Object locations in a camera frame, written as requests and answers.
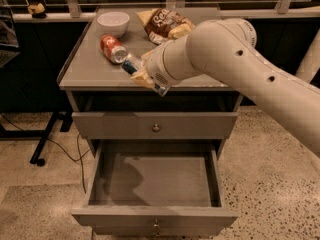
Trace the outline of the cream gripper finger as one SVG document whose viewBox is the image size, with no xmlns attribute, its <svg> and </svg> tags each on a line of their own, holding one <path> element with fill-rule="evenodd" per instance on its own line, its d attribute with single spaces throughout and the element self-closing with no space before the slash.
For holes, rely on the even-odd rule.
<svg viewBox="0 0 320 240">
<path fill-rule="evenodd" d="M 135 73 L 133 73 L 131 80 L 139 86 L 154 89 L 154 81 L 148 75 L 145 66 L 139 68 Z"/>
<path fill-rule="evenodd" d="M 141 56 L 142 61 L 147 61 L 149 57 L 154 53 L 155 49 L 148 51 Z"/>
</svg>

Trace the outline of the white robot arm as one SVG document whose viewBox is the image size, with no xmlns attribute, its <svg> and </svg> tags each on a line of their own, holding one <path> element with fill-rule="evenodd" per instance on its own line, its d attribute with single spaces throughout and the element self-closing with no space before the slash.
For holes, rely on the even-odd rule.
<svg viewBox="0 0 320 240">
<path fill-rule="evenodd" d="M 132 80 L 162 91 L 205 74 L 252 100 L 320 156 L 320 91 L 279 69 L 255 50 L 256 32 L 244 19 L 210 20 L 142 57 Z"/>
</svg>

